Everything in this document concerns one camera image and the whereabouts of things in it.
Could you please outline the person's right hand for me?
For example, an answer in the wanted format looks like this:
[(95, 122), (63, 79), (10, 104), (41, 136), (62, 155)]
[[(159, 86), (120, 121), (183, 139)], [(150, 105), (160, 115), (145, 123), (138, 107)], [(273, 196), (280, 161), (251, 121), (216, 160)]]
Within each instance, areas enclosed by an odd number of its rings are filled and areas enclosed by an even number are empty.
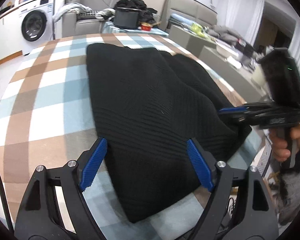
[[(297, 151), (299, 151), (300, 150), (300, 124), (291, 128), (290, 137), (296, 141)], [(279, 162), (286, 161), (291, 155), (291, 152), (288, 150), (288, 142), (286, 142), (282, 138), (279, 138), (277, 136), (277, 130), (274, 128), (269, 130), (269, 138), (272, 142), (273, 157)]]

